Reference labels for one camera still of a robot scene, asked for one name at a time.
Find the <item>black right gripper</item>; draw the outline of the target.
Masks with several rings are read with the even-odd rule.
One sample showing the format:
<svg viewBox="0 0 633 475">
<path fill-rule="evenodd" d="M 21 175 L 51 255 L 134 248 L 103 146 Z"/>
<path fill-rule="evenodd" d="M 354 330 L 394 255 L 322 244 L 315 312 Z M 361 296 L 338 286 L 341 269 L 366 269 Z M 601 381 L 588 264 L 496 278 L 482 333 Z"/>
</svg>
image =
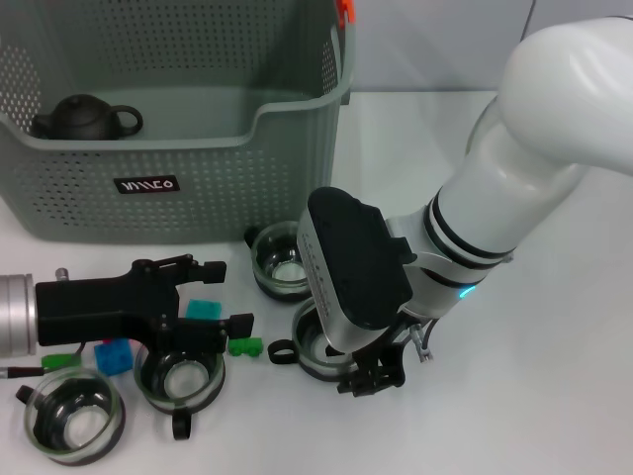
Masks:
<svg viewBox="0 0 633 475">
<path fill-rule="evenodd" d="M 355 352 L 355 362 L 358 368 L 378 364 L 383 357 L 394 355 L 397 350 L 403 350 L 410 341 L 408 335 L 409 324 L 402 321 L 387 328 L 376 340 Z M 328 345 L 324 351 L 327 357 L 347 356 L 347 353 L 336 350 Z M 383 390 L 400 388 L 406 382 L 406 376 L 401 367 L 379 366 L 359 369 L 346 375 L 337 385 L 339 394 L 351 394 L 354 397 L 372 396 Z"/>
</svg>

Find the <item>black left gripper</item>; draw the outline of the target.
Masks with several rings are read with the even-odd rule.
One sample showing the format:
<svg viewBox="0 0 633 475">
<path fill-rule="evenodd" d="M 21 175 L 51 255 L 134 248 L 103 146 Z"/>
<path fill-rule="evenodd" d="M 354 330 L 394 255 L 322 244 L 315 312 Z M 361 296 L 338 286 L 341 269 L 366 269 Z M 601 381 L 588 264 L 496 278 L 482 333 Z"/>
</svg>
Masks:
<svg viewBox="0 0 633 475">
<path fill-rule="evenodd" d="M 38 343 L 42 346 L 128 338 L 159 351 L 224 352 L 229 339 L 251 337 L 254 315 L 224 320 L 176 319 L 177 285 L 220 284 L 226 263 L 192 254 L 138 259 L 110 278 L 38 283 Z"/>
</svg>

